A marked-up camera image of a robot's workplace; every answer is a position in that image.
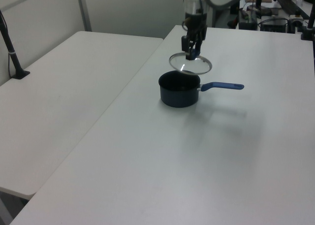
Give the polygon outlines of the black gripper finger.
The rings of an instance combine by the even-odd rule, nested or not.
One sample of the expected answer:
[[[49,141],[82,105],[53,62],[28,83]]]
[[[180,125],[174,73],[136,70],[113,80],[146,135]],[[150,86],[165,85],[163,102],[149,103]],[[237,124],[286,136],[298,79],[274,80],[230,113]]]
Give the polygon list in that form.
[[[198,54],[200,54],[200,52],[201,52],[201,45],[202,45],[202,42],[206,38],[206,32],[207,32],[207,29],[202,29],[202,30],[197,32],[196,43],[195,43],[195,51]]]
[[[188,35],[182,36],[181,46],[186,59],[191,61],[194,58],[194,44],[190,42],[190,37]]]

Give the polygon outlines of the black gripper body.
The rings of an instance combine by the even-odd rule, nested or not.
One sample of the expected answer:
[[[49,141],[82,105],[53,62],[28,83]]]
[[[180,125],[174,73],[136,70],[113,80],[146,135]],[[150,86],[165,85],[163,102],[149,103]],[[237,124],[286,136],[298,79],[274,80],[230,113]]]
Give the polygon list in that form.
[[[184,25],[187,27],[187,35],[190,37],[190,40],[196,42],[197,32],[202,29],[207,29],[207,13],[186,13]]]

